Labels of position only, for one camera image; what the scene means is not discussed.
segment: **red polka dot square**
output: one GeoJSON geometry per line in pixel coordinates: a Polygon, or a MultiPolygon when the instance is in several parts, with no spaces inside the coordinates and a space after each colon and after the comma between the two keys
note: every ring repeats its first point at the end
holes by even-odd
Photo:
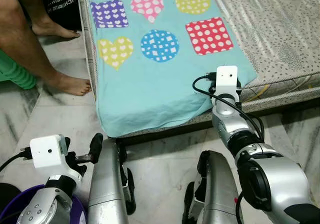
{"type": "Polygon", "coordinates": [[[185,29],[198,55],[223,52],[234,47],[220,17],[190,22],[185,25],[185,29]]]}

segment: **blue circle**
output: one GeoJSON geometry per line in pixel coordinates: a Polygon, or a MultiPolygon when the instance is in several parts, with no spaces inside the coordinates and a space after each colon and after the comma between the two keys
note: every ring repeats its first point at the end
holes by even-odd
{"type": "Polygon", "coordinates": [[[177,55],[179,42],[171,32],[153,29],[142,37],[141,51],[146,58],[164,63],[177,55]]]}

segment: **yellow circle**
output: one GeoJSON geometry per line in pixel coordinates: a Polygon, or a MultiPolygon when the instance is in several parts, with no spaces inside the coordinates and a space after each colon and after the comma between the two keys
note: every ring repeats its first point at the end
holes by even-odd
{"type": "Polygon", "coordinates": [[[175,0],[175,5],[182,13],[202,14],[207,11],[211,5],[210,0],[175,0]]]}

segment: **purple bucket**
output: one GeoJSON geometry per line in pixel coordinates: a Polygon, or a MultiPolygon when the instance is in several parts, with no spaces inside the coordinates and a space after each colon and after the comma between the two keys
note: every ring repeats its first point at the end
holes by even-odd
{"type": "MultiPolygon", "coordinates": [[[[33,186],[19,195],[17,195],[10,203],[5,207],[0,215],[0,223],[3,219],[6,219],[3,223],[5,224],[16,224],[19,212],[22,212],[29,204],[31,199],[34,197],[39,189],[44,188],[45,185],[33,186]]],[[[70,211],[70,224],[85,224],[87,222],[87,214],[82,205],[81,201],[76,197],[72,196],[72,207],[70,211]]]]}

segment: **human leg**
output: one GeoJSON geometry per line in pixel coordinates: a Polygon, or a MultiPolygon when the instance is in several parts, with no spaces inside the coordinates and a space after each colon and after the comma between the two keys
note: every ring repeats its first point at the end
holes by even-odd
{"type": "Polygon", "coordinates": [[[67,30],[55,23],[47,14],[42,0],[20,0],[28,12],[31,22],[32,30],[38,36],[56,35],[63,38],[76,38],[80,34],[67,30]]]}
{"type": "Polygon", "coordinates": [[[0,49],[48,85],[63,92],[83,96],[91,90],[89,80],[67,76],[51,66],[28,27],[18,0],[0,0],[0,49]]]}

